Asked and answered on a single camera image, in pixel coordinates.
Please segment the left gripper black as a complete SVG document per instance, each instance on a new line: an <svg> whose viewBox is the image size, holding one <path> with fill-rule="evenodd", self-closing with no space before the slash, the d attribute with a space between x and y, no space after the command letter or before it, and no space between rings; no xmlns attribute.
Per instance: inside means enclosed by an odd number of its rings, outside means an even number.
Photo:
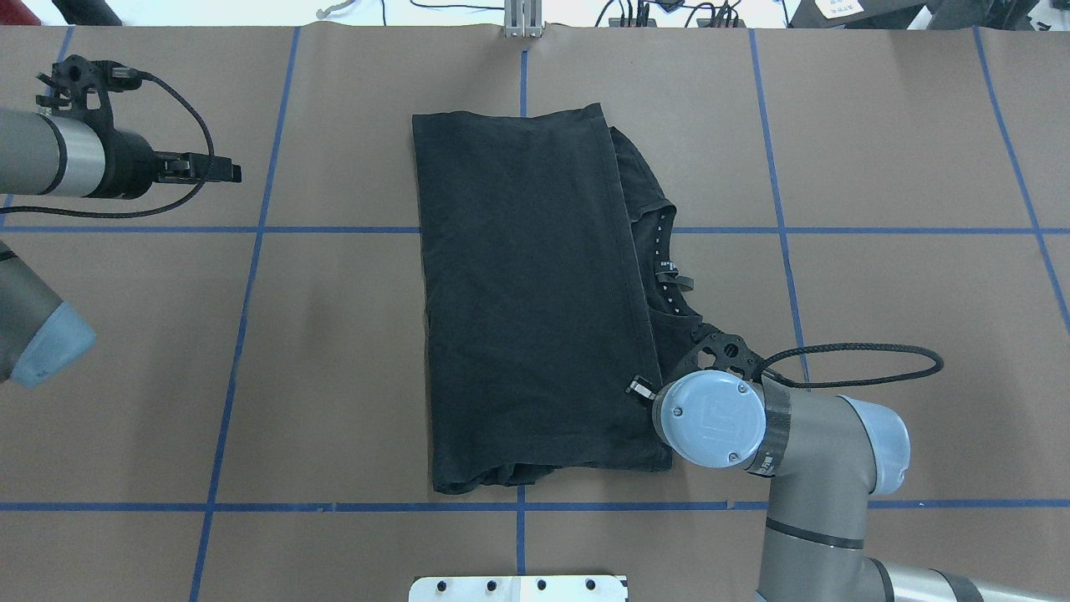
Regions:
<svg viewBox="0 0 1070 602"><path fill-rule="evenodd" d="M226 156L200 153L155 153L146 137L129 130L102 136L104 176L102 197L133 201L154 183L194 186L199 181L241 183L240 165Z"/></svg>

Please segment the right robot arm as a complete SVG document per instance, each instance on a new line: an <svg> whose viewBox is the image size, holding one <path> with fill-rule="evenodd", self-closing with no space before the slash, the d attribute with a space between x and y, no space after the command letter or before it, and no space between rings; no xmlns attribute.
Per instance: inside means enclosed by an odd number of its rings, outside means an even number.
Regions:
<svg viewBox="0 0 1070 602"><path fill-rule="evenodd" d="M635 377L657 436L685 461L769 482L756 601L1051 601L1053 595L868 556L870 499L902 485L910 431L893 410L699 370Z"/></svg>

